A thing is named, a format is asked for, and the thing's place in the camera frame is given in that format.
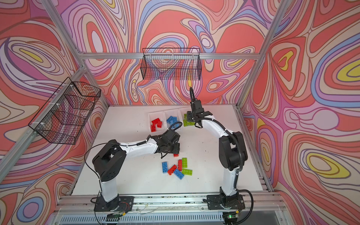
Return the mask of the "small red lego brick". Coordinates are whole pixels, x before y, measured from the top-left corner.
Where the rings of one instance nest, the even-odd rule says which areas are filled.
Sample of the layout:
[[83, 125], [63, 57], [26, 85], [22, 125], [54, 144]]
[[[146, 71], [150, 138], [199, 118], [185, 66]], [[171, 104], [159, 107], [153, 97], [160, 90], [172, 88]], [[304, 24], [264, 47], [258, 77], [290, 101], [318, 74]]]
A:
[[162, 122], [162, 121], [159, 121], [159, 122], [157, 123], [157, 127], [158, 127], [158, 128], [162, 128], [162, 127], [163, 127], [163, 122]]

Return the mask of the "blue lego brick top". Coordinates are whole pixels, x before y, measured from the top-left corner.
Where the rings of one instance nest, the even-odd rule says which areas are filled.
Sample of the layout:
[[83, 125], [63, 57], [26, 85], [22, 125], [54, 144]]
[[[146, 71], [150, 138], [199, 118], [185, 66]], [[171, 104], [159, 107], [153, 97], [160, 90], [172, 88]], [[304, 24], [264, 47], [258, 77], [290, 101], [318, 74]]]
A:
[[169, 123], [170, 125], [173, 123], [172, 120], [173, 120], [173, 116], [170, 116], [166, 121], [167, 123]]

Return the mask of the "large green lego brick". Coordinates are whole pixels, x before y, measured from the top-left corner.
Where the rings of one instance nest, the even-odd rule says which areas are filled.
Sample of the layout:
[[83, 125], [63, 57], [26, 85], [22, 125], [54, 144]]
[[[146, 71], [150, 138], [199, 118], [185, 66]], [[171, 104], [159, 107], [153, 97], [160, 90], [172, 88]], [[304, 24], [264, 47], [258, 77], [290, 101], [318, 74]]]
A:
[[186, 157], [183, 157], [181, 160], [182, 160], [182, 167], [187, 168], [188, 167], [188, 159]]

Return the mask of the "green lego brick bottom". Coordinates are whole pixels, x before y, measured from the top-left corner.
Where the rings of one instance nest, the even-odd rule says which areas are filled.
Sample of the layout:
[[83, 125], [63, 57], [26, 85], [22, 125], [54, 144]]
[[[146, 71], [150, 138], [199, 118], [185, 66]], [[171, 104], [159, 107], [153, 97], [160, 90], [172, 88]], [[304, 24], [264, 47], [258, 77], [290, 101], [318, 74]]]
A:
[[182, 172], [182, 174], [188, 175], [188, 176], [192, 176], [192, 174], [193, 174], [193, 171], [191, 169], [186, 169], [186, 168], [183, 168], [181, 172]]

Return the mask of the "blue lego brick bottom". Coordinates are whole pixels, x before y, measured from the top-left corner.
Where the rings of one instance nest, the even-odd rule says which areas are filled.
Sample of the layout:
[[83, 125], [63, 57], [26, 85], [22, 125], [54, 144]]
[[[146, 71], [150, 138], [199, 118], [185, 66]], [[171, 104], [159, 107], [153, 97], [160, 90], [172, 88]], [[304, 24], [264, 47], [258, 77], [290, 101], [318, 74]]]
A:
[[180, 180], [182, 180], [184, 178], [184, 174], [181, 171], [179, 171], [178, 169], [175, 169], [173, 174]]

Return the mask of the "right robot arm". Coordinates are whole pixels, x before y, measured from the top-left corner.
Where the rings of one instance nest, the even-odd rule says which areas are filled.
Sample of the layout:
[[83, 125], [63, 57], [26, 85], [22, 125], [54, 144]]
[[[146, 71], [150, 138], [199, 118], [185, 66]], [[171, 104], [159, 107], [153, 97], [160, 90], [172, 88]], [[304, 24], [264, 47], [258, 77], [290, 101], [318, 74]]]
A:
[[218, 138], [219, 160], [225, 169], [219, 197], [225, 206], [229, 202], [237, 201], [239, 197], [237, 190], [238, 175], [248, 159], [244, 137], [241, 132], [233, 132], [227, 129], [215, 119], [211, 112], [205, 111], [201, 100], [195, 97], [192, 87], [189, 93], [191, 110], [187, 112], [187, 121], [193, 122], [197, 128], [205, 128], [215, 138]]

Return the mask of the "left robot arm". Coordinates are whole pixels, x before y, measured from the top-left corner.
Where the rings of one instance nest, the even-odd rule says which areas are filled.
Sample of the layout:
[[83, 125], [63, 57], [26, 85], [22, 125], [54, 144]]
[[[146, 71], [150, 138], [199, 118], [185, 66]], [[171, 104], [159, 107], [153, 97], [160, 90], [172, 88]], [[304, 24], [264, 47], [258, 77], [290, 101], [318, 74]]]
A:
[[119, 197], [116, 177], [126, 159], [160, 154], [161, 158], [169, 154], [179, 154], [180, 134], [177, 133], [182, 122], [172, 124], [163, 134], [149, 135], [141, 142], [120, 143], [115, 139], [104, 143], [103, 148], [92, 159], [94, 172], [98, 175], [101, 197], [110, 203]]

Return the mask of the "right white bin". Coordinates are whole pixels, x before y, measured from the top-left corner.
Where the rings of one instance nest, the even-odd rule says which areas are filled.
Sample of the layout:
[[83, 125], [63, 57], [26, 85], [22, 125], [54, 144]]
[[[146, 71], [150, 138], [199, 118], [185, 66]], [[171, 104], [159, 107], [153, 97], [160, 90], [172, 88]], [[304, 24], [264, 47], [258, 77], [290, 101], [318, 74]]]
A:
[[179, 115], [180, 115], [181, 122], [183, 123], [183, 128], [194, 127], [195, 126], [194, 122], [188, 121], [188, 117], [187, 117], [187, 112], [188, 111], [191, 111], [190, 107], [179, 108]]

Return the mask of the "white bin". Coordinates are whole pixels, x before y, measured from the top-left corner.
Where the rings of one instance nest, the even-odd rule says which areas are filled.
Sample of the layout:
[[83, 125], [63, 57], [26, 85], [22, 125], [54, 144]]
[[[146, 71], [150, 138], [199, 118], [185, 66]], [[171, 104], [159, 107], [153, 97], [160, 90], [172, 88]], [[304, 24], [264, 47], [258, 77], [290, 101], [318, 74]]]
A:
[[165, 131], [165, 116], [162, 111], [148, 113], [151, 134]]
[[183, 123], [183, 128], [194, 127], [195, 126], [194, 122], [188, 121], [188, 117], [187, 117], [187, 112], [188, 111], [191, 111], [190, 107], [179, 108], [179, 115], [180, 115], [181, 122]]
[[182, 122], [182, 117], [178, 109], [165, 110], [164, 114], [165, 114], [167, 128], [169, 128], [171, 125], [173, 125], [176, 122]]

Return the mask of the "middle white bin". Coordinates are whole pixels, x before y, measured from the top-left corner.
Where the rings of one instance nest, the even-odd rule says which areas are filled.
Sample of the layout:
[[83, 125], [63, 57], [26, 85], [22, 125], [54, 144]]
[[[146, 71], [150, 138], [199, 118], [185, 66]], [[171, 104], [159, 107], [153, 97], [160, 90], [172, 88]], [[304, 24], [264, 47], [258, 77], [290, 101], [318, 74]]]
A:
[[164, 114], [165, 114], [167, 128], [169, 128], [171, 125], [173, 125], [176, 122], [182, 122], [182, 117], [178, 109], [165, 110]]

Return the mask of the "left white bin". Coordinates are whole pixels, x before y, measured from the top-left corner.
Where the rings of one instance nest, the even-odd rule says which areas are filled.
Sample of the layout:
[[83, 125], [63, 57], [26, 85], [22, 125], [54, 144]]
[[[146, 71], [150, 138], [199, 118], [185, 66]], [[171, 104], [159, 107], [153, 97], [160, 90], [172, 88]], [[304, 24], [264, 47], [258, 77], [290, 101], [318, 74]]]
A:
[[151, 134], [165, 131], [165, 116], [162, 111], [148, 113]]

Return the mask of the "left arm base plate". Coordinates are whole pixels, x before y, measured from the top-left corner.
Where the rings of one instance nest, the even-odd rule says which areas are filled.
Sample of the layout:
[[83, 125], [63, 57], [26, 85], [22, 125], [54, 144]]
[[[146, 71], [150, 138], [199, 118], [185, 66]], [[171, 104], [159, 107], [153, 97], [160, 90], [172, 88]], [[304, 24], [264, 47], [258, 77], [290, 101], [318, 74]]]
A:
[[100, 195], [95, 201], [95, 212], [129, 212], [132, 211], [134, 204], [133, 196], [117, 196], [113, 200], [106, 202]]

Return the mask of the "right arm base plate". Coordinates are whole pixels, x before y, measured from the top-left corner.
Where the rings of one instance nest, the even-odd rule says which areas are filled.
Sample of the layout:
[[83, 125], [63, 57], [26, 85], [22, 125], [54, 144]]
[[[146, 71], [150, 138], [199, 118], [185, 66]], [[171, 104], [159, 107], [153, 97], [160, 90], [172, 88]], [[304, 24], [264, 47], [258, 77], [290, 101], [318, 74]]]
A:
[[235, 194], [233, 196], [224, 195], [207, 195], [203, 199], [207, 203], [209, 210], [239, 210], [242, 211], [246, 208], [243, 196]]

